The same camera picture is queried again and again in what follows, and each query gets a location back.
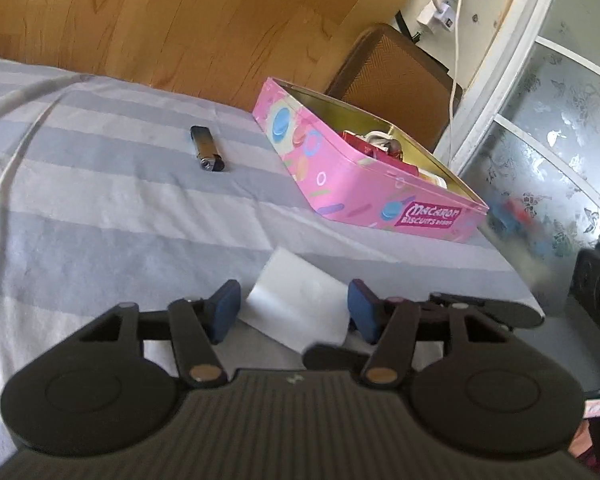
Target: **pink tin box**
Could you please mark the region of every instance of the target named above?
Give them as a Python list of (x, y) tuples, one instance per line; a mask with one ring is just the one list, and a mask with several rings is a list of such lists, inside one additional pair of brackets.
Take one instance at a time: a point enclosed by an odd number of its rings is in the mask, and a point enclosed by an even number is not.
[[(269, 78), (253, 117), (325, 218), (462, 242), (487, 214), (480, 197), (415, 140), (359, 108)], [(442, 176), (448, 189), (363, 155), (339, 136), (344, 130), (391, 134), (405, 162)]]

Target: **bed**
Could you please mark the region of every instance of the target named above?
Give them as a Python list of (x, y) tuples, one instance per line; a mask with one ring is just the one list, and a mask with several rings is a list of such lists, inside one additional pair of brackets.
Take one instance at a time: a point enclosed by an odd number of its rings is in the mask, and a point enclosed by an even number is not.
[[(193, 124), (211, 129), (225, 172), (200, 170)], [(380, 296), (438, 290), (538, 307), (480, 233), (454, 244), (315, 214), (246, 112), (0, 60), (0, 391), (120, 301), (163, 309), (229, 278), (247, 293), (278, 246)], [(301, 366), (241, 322), (216, 350), (229, 371)], [(148, 345), (147, 355), (173, 369), (168, 346)], [(12, 451), (0, 421), (0, 462)]]

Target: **wooden floor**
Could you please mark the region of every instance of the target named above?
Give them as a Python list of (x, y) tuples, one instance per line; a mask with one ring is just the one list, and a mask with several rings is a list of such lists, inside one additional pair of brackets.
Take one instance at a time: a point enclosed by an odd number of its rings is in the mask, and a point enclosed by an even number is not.
[(324, 90), (406, 0), (0, 0), (0, 57), (253, 107), (267, 76)]

